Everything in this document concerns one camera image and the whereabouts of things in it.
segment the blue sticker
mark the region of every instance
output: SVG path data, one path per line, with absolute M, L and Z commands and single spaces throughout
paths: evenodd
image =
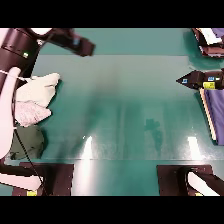
M 215 77 L 208 77 L 208 81 L 209 82 L 212 82 L 212 81 L 214 81 L 215 80 Z
M 187 83 L 187 79 L 183 79 L 182 83 L 186 84 Z

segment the cable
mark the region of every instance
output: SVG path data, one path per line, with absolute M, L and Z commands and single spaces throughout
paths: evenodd
M 36 59 L 36 57 L 37 57 L 37 55 L 39 54 L 39 52 L 40 52 L 40 50 L 42 49 L 42 47 L 43 47 L 43 46 L 44 46 L 44 45 L 51 39 L 51 37 L 52 37 L 53 35 L 54 35 L 54 32 L 52 31 L 52 33 L 49 35 L 49 37 L 46 39 L 46 41 L 40 46 L 40 48 L 39 48 L 39 50 L 37 51 L 37 53 L 34 54 L 34 57 L 33 57 L 33 59 L 31 60 L 31 62 L 30 62 L 29 64 L 32 64 L 32 63 L 34 62 L 34 60 Z M 27 67 L 23 70 L 23 73 L 29 68 L 29 64 L 28 64 Z M 13 113 L 12 113 L 13 121 L 14 121 L 14 125 L 15 125 L 15 93 L 16 93 L 16 88 L 14 89 L 13 99 L 12 99 L 12 102 L 14 103 L 14 105 L 13 105 Z M 23 145 L 23 143 L 22 143 L 22 141 L 21 141 L 21 139 L 20 139 L 20 137 L 19 137 L 19 134 L 18 134 L 17 130 L 14 129 L 14 132 L 15 132 L 16 137 L 17 137 L 17 139 L 18 139 L 18 141 L 19 141 L 19 143 L 20 143 L 20 145 L 21 145 L 21 147 L 22 147 L 22 149 L 23 149 L 23 151 L 24 151 L 24 153 L 25 153 L 25 155 L 26 155 L 26 158 L 28 159 L 28 161 L 29 161 L 29 163 L 31 164 L 31 166 L 32 166 L 32 168 L 33 168 L 33 170 L 34 170 L 34 172 L 36 173 L 36 175 L 38 176 L 38 178 L 39 178 L 39 180 L 40 180 L 40 182 L 41 182 L 41 186 L 43 187 L 43 191 L 44 191 L 44 193 L 46 194 L 46 196 L 48 196 L 48 193 L 47 193 L 47 191 L 46 191 L 46 189 L 45 189 L 45 187 L 44 187 L 44 182 L 42 181 L 40 175 L 39 175 L 38 172 L 36 171 L 34 164 L 33 164 L 32 161 L 30 160 L 29 155 L 28 155 L 28 153 L 27 153 L 27 150 L 26 150 L 25 146 Z

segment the green tabletop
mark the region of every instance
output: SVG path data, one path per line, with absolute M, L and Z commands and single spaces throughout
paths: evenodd
M 158 195 L 157 164 L 211 164 L 224 178 L 224 148 L 211 140 L 198 92 L 175 82 L 222 60 L 203 58 L 186 28 L 77 32 L 96 43 L 95 56 L 47 45 L 33 71 L 61 75 L 38 162 L 75 163 L 72 195 Z

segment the navy folded cloth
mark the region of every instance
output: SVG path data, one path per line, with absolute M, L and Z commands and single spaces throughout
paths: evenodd
M 212 32 L 218 38 L 224 36 L 224 28 L 212 28 Z
M 205 99 L 218 145 L 224 145 L 224 90 L 205 90 Z

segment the table surface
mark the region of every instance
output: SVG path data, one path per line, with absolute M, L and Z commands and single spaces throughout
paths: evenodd
M 57 72 L 62 81 L 34 161 L 75 163 L 72 195 L 159 195 L 158 164 L 211 164 L 224 178 L 224 147 L 211 140 L 198 92 L 175 82 L 223 60 L 202 57 L 186 28 L 77 32 L 96 43 L 96 55 L 49 44 L 37 59 L 33 75 Z M 0 195 L 11 191 L 0 185 Z

